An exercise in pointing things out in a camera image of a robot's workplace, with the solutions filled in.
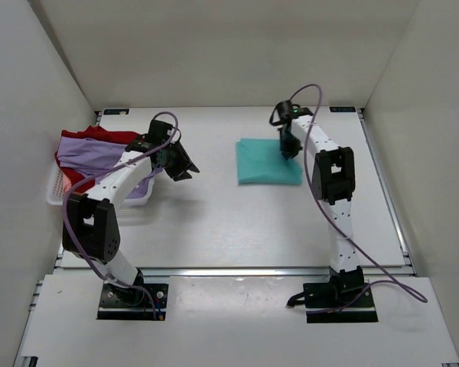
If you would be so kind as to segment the teal t shirt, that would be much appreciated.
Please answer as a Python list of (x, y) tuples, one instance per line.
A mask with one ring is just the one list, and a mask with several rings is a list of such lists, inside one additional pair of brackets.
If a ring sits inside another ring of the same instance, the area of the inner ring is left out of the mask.
[(301, 166), (282, 157), (277, 139), (242, 138), (237, 141), (236, 172), (239, 185), (299, 186), (302, 183)]

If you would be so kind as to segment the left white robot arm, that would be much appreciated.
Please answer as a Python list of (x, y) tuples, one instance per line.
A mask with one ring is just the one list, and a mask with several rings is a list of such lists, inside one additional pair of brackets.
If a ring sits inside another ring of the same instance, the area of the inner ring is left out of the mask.
[(159, 112), (153, 117), (148, 132), (128, 144), (114, 167), (87, 178), (93, 187), (85, 193), (72, 187), (63, 199), (63, 248), (118, 287), (127, 304), (140, 302), (145, 286), (140, 271), (120, 250), (116, 210), (145, 178), (165, 172), (182, 181), (199, 171), (181, 144), (179, 123), (164, 122), (162, 116)]

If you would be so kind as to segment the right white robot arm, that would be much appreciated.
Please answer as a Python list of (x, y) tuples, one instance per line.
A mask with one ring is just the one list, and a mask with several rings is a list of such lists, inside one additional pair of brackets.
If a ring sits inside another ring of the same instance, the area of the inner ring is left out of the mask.
[(350, 243), (353, 239), (351, 201), (356, 188), (354, 153), (337, 145), (319, 127), (315, 114), (291, 100), (279, 102), (269, 119), (279, 133), (279, 147), (285, 160), (302, 153), (314, 159), (313, 171), (306, 174), (313, 198), (328, 221), (330, 235), (329, 280), (305, 288), (291, 297), (288, 307), (316, 300), (322, 307), (347, 305), (364, 287), (363, 269)]

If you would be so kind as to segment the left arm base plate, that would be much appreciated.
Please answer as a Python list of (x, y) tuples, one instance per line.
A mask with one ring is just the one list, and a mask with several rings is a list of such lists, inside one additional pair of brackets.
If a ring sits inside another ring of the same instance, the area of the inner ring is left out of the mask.
[(169, 284), (144, 283), (144, 291), (104, 283), (97, 309), (98, 320), (165, 321)]

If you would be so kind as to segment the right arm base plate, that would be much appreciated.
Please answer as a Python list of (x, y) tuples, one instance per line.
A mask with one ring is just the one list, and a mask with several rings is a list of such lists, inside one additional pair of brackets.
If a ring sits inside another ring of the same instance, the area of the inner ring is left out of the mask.
[(305, 283), (303, 291), (291, 296), (286, 303), (287, 308), (298, 306), (304, 306), (308, 324), (379, 321), (369, 284), (338, 294), (331, 283)]

